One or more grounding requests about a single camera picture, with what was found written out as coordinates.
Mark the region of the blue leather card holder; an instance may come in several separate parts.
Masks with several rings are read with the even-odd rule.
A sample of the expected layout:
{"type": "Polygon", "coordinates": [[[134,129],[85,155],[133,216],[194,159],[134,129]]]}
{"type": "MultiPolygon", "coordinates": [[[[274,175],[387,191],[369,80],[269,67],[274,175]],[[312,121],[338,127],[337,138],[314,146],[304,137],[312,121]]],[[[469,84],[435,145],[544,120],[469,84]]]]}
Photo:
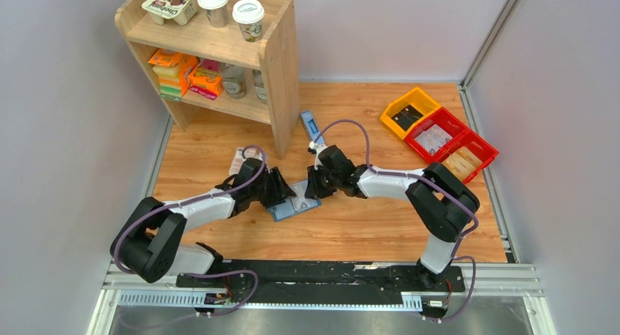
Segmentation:
{"type": "Polygon", "coordinates": [[[267,209],[274,222],[281,222],[322,205],[321,200],[305,197],[307,186],[308,180],[292,184],[290,187],[295,196],[288,197],[283,203],[267,209]]]}

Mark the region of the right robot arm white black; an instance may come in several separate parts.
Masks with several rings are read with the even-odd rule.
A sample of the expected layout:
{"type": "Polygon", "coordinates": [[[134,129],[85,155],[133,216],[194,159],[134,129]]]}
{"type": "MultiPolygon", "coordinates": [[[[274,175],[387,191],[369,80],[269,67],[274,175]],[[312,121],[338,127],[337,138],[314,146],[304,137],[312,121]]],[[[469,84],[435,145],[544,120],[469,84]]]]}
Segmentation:
{"type": "Polygon", "coordinates": [[[410,202],[429,232],[417,280],[427,290],[445,282],[445,269],[480,207],[477,196],[461,180],[438,162],[417,170],[387,170],[354,165],[335,145],[311,143],[308,151],[315,159],[307,169],[307,198],[323,199],[341,191],[349,197],[410,202]]]}

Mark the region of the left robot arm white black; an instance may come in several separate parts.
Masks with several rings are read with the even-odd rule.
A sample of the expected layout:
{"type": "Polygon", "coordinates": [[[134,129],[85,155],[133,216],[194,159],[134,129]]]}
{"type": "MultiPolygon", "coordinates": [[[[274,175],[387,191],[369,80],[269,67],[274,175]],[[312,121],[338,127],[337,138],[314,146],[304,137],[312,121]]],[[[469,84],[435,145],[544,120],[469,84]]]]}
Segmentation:
{"type": "Polygon", "coordinates": [[[169,273],[190,273],[204,286],[214,287],[224,276],[222,265],[215,262],[215,251],[200,244],[182,244],[183,235],[209,222],[237,216],[253,202],[270,209],[294,196],[277,167],[249,158],[238,173],[204,194],[181,201],[143,198],[110,245],[110,255],[119,269],[147,283],[169,273]]]}

